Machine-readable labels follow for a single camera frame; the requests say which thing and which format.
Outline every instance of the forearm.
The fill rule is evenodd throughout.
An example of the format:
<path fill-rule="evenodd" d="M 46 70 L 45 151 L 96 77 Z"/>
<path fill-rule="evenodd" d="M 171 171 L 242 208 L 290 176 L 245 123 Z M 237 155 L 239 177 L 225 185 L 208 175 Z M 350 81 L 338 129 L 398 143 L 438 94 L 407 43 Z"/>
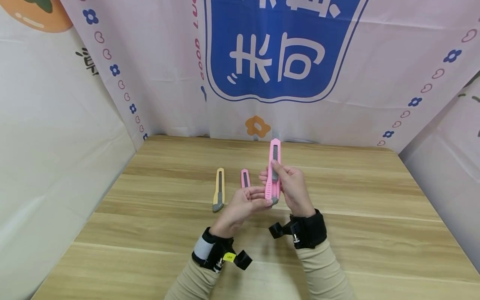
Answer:
<path fill-rule="evenodd" d="M 165 300 L 207 300 L 218 277 L 219 274 L 201 268 L 190 258 Z"/>
<path fill-rule="evenodd" d="M 315 249 L 297 249 L 312 300 L 352 300 L 353 290 L 325 240 Z"/>

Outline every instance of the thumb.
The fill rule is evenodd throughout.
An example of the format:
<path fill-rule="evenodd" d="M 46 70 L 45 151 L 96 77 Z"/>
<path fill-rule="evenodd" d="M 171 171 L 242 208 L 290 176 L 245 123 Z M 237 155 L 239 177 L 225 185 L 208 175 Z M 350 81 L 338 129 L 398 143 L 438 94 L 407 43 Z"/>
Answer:
<path fill-rule="evenodd" d="M 259 212 L 272 207 L 272 199 L 255 199 L 252 200 L 252 211 Z"/>
<path fill-rule="evenodd" d="M 288 180 L 290 177 L 287 172 L 285 172 L 285 169 L 283 169 L 283 166 L 279 164 L 276 160 L 272 160 L 272 168 L 277 172 L 278 176 L 282 181 Z"/>

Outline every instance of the wrist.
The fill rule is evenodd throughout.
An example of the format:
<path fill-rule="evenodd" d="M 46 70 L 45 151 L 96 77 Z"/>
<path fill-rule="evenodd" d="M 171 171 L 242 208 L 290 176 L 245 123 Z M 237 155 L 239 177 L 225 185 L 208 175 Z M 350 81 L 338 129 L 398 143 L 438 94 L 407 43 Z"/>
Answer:
<path fill-rule="evenodd" d="M 316 214 L 315 208 L 310 203 L 309 205 L 299 206 L 292 209 L 292 215 L 297 217 L 311 217 Z"/>
<path fill-rule="evenodd" d="M 219 238 L 230 239 L 233 238 L 233 235 L 237 231 L 237 228 L 238 227 L 233 224 L 227 224 L 221 222 L 221 220 L 217 220 L 210 227 L 208 232 L 210 232 L 211 235 L 217 236 Z"/>

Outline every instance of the blue logo banner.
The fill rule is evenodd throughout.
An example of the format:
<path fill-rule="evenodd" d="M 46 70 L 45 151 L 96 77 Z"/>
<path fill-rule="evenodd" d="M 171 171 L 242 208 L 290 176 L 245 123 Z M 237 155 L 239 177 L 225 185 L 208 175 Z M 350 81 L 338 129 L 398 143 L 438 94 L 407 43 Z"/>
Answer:
<path fill-rule="evenodd" d="M 368 0 L 204 0 L 207 77 L 229 101 L 315 102 L 334 88 Z"/>

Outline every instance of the black wristband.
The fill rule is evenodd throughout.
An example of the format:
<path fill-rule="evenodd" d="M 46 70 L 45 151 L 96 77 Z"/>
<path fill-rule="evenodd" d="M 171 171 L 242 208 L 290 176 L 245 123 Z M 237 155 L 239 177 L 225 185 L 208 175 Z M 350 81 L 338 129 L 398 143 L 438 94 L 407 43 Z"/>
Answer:
<path fill-rule="evenodd" d="M 270 233 L 274 239 L 278 239 L 285 234 L 292 235 L 296 249 L 313 249 L 327 238 L 324 216 L 318 209 L 315 209 L 315 212 L 316 214 L 311 217 L 290 215 L 290 222 L 283 227 L 280 223 L 273 224 L 269 228 Z"/>
<path fill-rule="evenodd" d="M 229 252 L 235 254 L 233 250 L 233 238 L 225 239 L 210 232 L 207 227 L 202 236 L 198 239 L 195 249 L 192 252 L 192 259 L 202 268 L 209 269 L 215 273 L 220 273 L 224 263 L 224 255 Z M 245 270 L 252 259 L 245 251 L 241 251 L 235 256 L 233 263 L 242 270 Z"/>
<path fill-rule="evenodd" d="M 299 223 L 301 230 L 297 236 L 299 245 L 295 245 L 297 249 L 310 248 L 314 249 L 317 245 L 323 243 L 327 239 L 327 228 L 325 226 L 324 216 L 318 209 L 316 214 L 311 217 L 297 217 L 290 215 L 290 221 Z"/>

